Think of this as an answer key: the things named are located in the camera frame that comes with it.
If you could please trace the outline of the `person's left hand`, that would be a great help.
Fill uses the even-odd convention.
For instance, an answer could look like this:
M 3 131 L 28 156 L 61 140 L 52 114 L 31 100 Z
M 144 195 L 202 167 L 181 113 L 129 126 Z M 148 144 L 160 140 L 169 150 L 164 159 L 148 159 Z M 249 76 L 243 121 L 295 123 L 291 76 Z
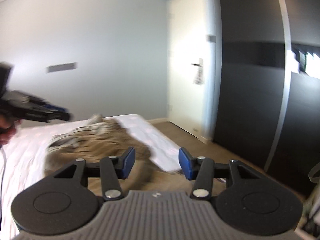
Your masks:
M 10 139 L 16 134 L 17 126 L 21 124 L 21 120 L 17 120 L 14 123 L 8 122 L 5 116 L 1 115 L 1 145 L 6 145 L 9 143 Z

